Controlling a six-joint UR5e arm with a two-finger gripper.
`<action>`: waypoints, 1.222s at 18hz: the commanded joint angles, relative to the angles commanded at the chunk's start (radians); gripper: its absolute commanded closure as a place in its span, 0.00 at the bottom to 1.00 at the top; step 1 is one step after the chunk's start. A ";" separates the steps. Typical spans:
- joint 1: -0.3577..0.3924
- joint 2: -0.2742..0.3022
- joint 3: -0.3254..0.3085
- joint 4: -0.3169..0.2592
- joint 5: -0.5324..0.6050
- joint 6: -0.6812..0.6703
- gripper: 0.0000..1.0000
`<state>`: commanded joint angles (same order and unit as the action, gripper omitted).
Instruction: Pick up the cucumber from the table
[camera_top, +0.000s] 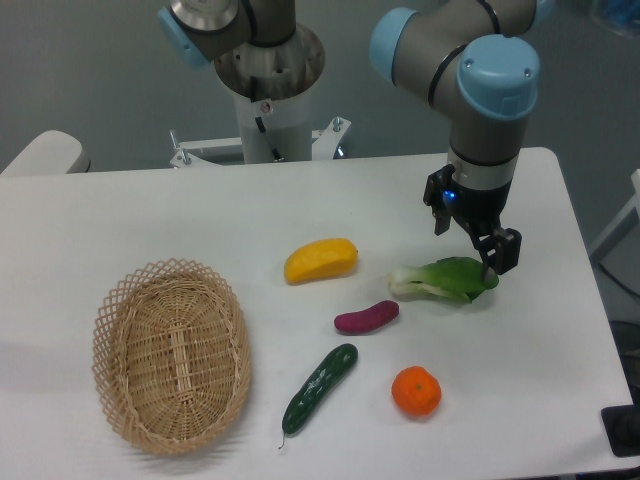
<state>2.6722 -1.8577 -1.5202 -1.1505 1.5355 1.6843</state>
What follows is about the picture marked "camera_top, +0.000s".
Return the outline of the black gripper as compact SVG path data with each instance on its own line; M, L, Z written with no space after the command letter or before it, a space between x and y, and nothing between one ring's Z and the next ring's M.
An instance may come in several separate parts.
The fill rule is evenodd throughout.
M482 261L482 275L502 275L519 262L522 235L502 228L500 215L506 205L511 182L498 188L478 190L454 179L455 169L446 165L428 176L423 202L432 210L436 236L450 228L454 219L465 229Z

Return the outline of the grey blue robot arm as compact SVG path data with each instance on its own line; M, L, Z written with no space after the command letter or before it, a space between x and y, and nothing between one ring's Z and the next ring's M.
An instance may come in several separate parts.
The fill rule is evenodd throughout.
M487 271L519 260L521 236L501 212L538 96L540 61L524 34L549 1L449 1L432 14L386 13L369 41L374 70L451 123L447 163L423 196L437 233L469 235ZM306 93L325 53L292 1L171 1L158 19L190 65L212 65L236 98L249 163L305 161L313 140Z

